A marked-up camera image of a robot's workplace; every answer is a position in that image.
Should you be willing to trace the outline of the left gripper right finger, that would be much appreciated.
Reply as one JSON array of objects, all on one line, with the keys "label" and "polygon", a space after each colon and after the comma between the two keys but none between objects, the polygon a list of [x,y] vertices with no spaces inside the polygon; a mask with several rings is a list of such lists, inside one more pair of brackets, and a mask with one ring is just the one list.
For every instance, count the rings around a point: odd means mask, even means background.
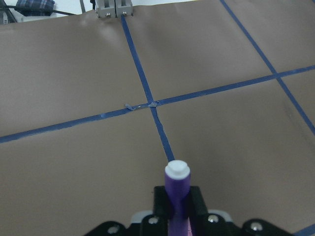
[{"label": "left gripper right finger", "polygon": [[201,190],[192,186],[189,193],[189,216],[196,236],[290,236],[288,231],[262,219],[250,219],[241,227],[219,213],[210,213]]}]

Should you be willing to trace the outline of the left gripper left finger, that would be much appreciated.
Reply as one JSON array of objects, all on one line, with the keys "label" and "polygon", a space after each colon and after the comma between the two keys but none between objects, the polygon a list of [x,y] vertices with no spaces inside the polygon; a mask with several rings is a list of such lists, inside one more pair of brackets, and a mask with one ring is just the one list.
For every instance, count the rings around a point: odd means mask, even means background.
[{"label": "left gripper left finger", "polygon": [[132,220],[129,227],[117,221],[105,221],[86,233],[87,236],[167,236],[168,220],[172,206],[165,187],[154,187],[153,211],[139,220]]}]

